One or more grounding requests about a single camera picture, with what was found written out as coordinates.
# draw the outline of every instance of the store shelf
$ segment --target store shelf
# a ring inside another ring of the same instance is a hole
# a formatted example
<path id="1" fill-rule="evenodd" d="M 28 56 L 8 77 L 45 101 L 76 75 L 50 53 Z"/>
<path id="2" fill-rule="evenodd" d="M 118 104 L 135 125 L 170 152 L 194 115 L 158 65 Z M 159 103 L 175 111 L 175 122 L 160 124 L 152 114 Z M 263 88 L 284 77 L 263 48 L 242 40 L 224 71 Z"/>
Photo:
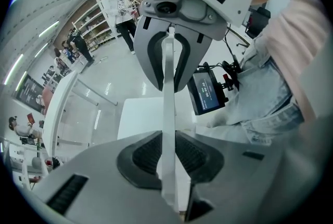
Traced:
<path id="1" fill-rule="evenodd" d="M 94 21 L 98 16 L 100 16 L 102 14 L 102 12 L 100 11 L 98 14 L 96 14 L 95 16 L 93 16 L 88 22 L 84 23 L 83 25 L 81 25 L 81 27 L 79 28 L 79 30 L 81 30 L 81 28 L 85 27 L 88 23 Z"/>
<path id="2" fill-rule="evenodd" d="M 104 40 L 102 40 L 101 42 L 99 42 L 98 44 L 102 44 L 102 43 L 104 43 L 105 41 L 110 40 L 110 39 L 113 39 L 113 38 L 115 38 L 114 35 L 112 35 L 112 36 L 108 36 L 108 37 L 106 37 Z"/>
<path id="3" fill-rule="evenodd" d="M 74 24 L 77 22 L 81 21 L 84 17 L 86 17 L 91 11 L 95 10 L 98 8 L 98 3 L 96 3 L 93 7 L 91 7 L 89 10 L 87 10 L 83 15 L 81 15 L 78 20 L 75 21 Z"/>
<path id="4" fill-rule="evenodd" d="M 107 32 L 107 31 L 109 31 L 109 30 L 111 30 L 111 28 L 106 28 L 106 29 L 104 29 L 103 31 L 100 31 L 100 32 L 99 32 L 97 35 L 95 35 L 93 38 L 96 38 L 96 37 L 102 35 L 103 33 Z"/>
<path id="5" fill-rule="evenodd" d="M 91 28 L 91 29 L 85 31 L 85 32 L 82 34 L 82 36 L 85 36 L 86 34 L 88 34 L 89 32 L 91 32 L 93 29 L 95 29 L 96 27 L 98 27 L 100 24 L 102 24 L 102 23 L 104 23 L 104 22 L 106 22 L 106 20 L 104 20 L 103 22 L 100 22 L 100 23 L 96 24 L 93 28 Z"/>

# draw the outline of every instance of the black pants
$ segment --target black pants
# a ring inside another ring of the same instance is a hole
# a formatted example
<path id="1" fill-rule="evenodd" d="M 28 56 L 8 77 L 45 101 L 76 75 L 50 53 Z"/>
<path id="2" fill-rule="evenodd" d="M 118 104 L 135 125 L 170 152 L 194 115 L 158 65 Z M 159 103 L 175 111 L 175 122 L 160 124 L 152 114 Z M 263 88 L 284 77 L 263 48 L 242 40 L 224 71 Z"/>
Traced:
<path id="1" fill-rule="evenodd" d="M 93 61 L 93 58 L 89 53 L 87 45 L 85 45 L 85 46 L 82 45 L 79 49 L 79 52 L 81 52 L 81 54 L 87 59 L 88 62 Z"/>
<path id="2" fill-rule="evenodd" d="M 119 23 L 116 25 L 116 28 L 119 30 L 119 32 L 125 39 L 127 45 L 129 46 L 130 51 L 134 51 L 133 41 L 130 36 L 130 33 L 133 37 L 135 35 L 136 25 L 135 25 L 134 21 L 130 20 L 130 21 L 126 21 L 123 23 Z"/>

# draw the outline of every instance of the chair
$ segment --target chair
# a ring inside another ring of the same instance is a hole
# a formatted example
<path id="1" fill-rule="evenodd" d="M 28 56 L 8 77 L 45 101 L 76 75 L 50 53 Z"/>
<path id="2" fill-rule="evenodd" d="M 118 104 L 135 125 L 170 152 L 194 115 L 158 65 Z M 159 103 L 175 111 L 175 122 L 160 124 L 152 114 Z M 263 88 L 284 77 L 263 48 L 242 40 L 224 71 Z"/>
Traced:
<path id="1" fill-rule="evenodd" d="M 271 17 L 271 12 L 262 7 L 259 7 L 258 10 L 254 11 L 248 21 L 246 26 L 245 33 L 251 38 L 254 39 L 257 37 L 261 31 L 268 25 L 268 21 Z M 248 47 L 246 44 L 237 44 L 236 46 Z"/>

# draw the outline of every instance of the white floor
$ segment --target white floor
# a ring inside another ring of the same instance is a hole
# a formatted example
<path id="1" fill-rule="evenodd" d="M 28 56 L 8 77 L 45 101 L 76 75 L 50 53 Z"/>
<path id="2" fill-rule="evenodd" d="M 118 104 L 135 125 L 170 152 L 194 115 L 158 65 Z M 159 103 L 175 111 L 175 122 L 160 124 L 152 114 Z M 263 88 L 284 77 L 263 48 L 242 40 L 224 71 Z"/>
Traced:
<path id="1" fill-rule="evenodd" d="M 236 47 L 237 43 L 243 43 L 232 32 L 227 35 L 227 41 L 238 60 L 242 58 L 244 47 Z M 123 104 L 128 98 L 161 97 L 158 91 L 144 75 L 135 55 L 132 55 L 123 38 L 119 38 L 119 44 L 113 40 L 109 44 L 101 46 L 93 52 L 95 64 L 86 68 L 81 79 L 88 85 L 99 89 L 106 96 L 118 102 L 113 106 L 101 99 L 92 91 L 82 85 L 77 89 L 87 97 L 96 100 L 99 105 L 94 106 L 75 94 L 72 94 L 66 104 L 66 112 L 63 113 L 58 136 L 63 139 L 100 144 L 117 139 L 120 117 Z M 181 53 L 181 45 L 175 43 L 175 67 Z M 226 60 L 231 63 L 232 57 L 223 41 L 213 41 L 208 52 L 200 64 L 207 61 L 209 65 Z M 223 81 L 225 71 L 216 67 L 214 69 L 218 81 Z M 214 112 L 202 116 L 195 116 L 187 87 L 175 94 L 176 124 L 183 129 L 192 128 L 194 124 L 206 125 Z M 77 154 L 84 148 L 61 145 L 60 152 L 68 152 L 70 156 Z"/>

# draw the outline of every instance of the cable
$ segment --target cable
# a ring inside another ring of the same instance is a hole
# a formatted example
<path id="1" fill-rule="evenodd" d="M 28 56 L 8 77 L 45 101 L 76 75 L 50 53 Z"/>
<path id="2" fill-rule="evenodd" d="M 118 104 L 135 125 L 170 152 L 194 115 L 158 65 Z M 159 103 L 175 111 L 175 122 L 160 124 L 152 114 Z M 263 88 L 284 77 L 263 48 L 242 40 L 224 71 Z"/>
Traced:
<path id="1" fill-rule="evenodd" d="M 222 64 L 219 62 L 219 63 L 216 64 L 216 65 L 211 65 L 211 66 L 209 66 L 210 69 L 214 69 L 215 67 L 222 67 Z"/>
<path id="2" fill-rule="evenodd" d="M 228 42 L 227 42 L 227 34 L 228 34 L 229 31 L 230 31 L 230 27 L 231 27 L 231 24 L 229 24 L 228 31 L 227 31 L 227 32 L 225 33 L 225 35 L 224 35 L 224 41 L 225 41 L 225 44 L 227 45 L 227 47 L 228 47 L 228 49 L 229 49 L 229 51 L 230 51 L 231 56 L 234 56 L 234 54 L 233 54 L 233 52 L 231 51 L 231 48 L 229 47 L 229 44 L 228 44 Z"/>

